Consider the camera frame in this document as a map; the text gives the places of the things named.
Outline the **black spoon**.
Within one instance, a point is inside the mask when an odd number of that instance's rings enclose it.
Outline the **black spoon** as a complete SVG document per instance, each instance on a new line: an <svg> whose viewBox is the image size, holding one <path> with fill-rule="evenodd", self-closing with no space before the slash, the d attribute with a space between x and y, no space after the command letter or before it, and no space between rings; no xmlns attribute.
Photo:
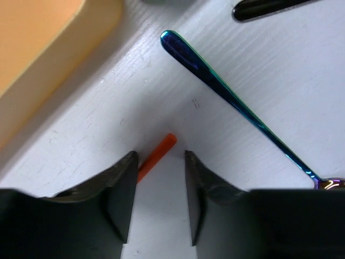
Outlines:
<svg viewBox="0 0 345 259"><path fill-rule="evenodd" d="M308 0L240 1L232 9L232 17L239 22L248 22L314 2Z"/></svg>

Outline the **orange chopstick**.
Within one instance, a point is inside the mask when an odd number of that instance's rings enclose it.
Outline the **orange chopstick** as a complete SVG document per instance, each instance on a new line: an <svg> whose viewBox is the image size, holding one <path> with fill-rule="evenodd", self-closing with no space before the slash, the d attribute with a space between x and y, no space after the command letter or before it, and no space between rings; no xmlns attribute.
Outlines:
<svg viewBox="0 0 345 259"><path fill-rule="evenodd" d="M156 164L174 147L177 138L172 133L167 134L164 139L154 148L139 167L137 183L139 183Z"/></svg>

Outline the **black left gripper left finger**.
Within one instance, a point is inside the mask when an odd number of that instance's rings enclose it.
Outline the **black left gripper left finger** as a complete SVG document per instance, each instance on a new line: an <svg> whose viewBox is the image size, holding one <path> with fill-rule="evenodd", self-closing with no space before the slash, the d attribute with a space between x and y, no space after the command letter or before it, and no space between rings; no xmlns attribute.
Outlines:
<svg viewBox="0 0 345 259"><path fill-rule="evenodd" d="M131 151L53 197L1 190L1 258L120 258L128 241L139 156Z"/></svg>

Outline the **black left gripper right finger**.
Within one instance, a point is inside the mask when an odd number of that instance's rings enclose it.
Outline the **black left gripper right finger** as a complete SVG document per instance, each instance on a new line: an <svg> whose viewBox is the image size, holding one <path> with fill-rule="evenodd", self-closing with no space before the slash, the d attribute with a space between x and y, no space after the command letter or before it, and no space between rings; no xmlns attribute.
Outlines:
<svg viewBox="0 0 345 259"><path fill-rule="evenodd" d="M245 191L192 151L184 161L198 258L344 258L344 180Z"/></svg>

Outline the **iridescent rainbow spoon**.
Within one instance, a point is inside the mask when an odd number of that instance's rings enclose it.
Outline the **iridescent rainbow spoon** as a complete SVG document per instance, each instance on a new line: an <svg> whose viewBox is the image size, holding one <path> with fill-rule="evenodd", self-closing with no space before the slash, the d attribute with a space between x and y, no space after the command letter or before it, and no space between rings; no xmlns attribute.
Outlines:
<svg viewBox="0 0 345 259"><path fill-rule="evenodd" d="M313 182L315 189L344 190L344 179L322 178L307 166L271 129L235 94L230 86L176 31L165 30L160 35L162 47L193 75L211 88L214 93L237 110L265 137L272 141Z"/></svg>

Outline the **yellow container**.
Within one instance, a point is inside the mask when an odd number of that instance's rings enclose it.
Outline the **yellow container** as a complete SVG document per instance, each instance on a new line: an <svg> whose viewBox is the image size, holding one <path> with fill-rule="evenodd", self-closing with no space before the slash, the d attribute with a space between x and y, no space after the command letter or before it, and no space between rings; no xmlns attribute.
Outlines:
<svg viewBox="0 0 345 259"><path fill-rule="evenodd" d="M1 145L118 26L123 1L1 1Z"/></svg>

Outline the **green container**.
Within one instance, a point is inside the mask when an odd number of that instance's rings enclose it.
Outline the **green container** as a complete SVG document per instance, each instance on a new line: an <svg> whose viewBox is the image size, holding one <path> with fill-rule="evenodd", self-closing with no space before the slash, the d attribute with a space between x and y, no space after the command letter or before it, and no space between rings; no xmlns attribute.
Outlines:
<svg viewBox="0 0 345 259"><path fill-rule="evenodd" d="M185 6L193 4L194 0L142 0L147 4L152 5L173 5L173 6Z"/></svg>

